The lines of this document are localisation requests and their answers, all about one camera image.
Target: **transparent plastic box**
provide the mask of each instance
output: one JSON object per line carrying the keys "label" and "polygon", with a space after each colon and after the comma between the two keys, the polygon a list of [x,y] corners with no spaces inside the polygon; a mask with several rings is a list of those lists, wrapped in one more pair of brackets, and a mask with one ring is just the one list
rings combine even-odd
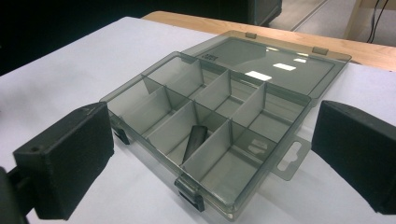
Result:
{"label": "transparent plastic box", "polygon": [[[319,57],[305,56],[304,71],[288,74],[267,68],[278,63],[268,57],[267,48],[220,36],[187,50],[192,56],[168,55],[101,100],[107,102],[116,135],[125,143],[137,141],[172,171],[175,188],[199,211],[210,204],[228,219],[237,218],[269,172],[291,179],[310,149],[296,131],[334,79],[334,67],[338,73],[343,66],[326,59],[320,68]],[[287,49],[276,57],[291,66],[289,54],[297,55]],[[307,61],[313,61],[312,71]],[[273,74],[274,69],[281,72]],[[306,75],[315,77],[316,84],[296,81],[316,72],[325,74]],[[257,78],[257,73],[272,80]],[[284,76],[297,79],[282,81]],[[183,161],[194,125],[207,128],[206,139]],[[279,170],[296,142],[301,145],[298,159]]]}

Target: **clear box lid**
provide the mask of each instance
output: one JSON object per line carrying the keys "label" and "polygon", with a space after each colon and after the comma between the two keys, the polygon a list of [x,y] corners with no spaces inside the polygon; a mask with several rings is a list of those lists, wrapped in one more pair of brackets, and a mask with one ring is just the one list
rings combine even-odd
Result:
{"label": "clear box lid", "polygon": [[315,102],[351,57],[230,31],[183,53],[310,96]]}

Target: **white table surface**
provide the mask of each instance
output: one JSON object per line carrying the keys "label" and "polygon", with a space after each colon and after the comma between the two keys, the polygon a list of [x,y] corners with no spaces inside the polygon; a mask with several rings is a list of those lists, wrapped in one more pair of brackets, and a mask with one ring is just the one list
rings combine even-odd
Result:
{"label": "white table surface", "polygon": [[[124,18],[0,77],[0,165],[15,166],[12,151],[72,110],[98,102],[172,51],[211,34]],[[349,64],[324,99],[356,106],[396,125],[396,74]],[[318,106],[299,135],[312,139]],[[115,138],[115,155],[67,223],[227,223],[213,208],[202,214],[176,194],[158,163],[141,147]],[[63,223],[39,220],[31,223]],[[310,151],[287,182],[269,174],[235,223],[396,223],[369,204]]]}

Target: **dark background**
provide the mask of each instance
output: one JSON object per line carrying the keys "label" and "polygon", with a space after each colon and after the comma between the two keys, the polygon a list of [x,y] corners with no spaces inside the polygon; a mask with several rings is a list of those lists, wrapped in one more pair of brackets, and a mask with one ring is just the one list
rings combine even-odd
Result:
{"label": "dark background", "polygon": [[0,76],[120,18],[157,10],[248,23],[246,0],[0,0]]}

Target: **cable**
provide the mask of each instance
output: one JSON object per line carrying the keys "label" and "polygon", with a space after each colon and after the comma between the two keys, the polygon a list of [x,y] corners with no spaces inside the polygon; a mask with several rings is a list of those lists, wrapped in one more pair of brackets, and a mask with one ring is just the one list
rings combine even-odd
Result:
{"label": "cable", "polygon": [[382,7],[381,13],[379,13],[378,19],[376,20],[375,28],[373,30],[373,38],[372,38],[372,41],[370,43],[373,43],[373,41],[374,41],[376,26],[378,25],[379,19],[381,18],[382,12],[384,12],[384,9],[385,9],[385,6],[387,5],[387,3],[388,3],[388,0],[385,2],[384,6]]}
{"label": "cable", "polygon": [[371,39],[371,37],[372,37],[372,35],[373,35],[374,26],[375,26],[375,12],[376,12],[376,7],[378,6],[379,1],[380,1],[380,0],[377,0],[377,1],[376,1],[375,7],[374,7],[373,17],[372,17],[372,22],[371,22],[371,24],[372,24],[372,30],[370,31],[370,36],[369,36],[369,38],[367,39],[366,43],[368,43],[368,42],[370,41],[370,39]]}

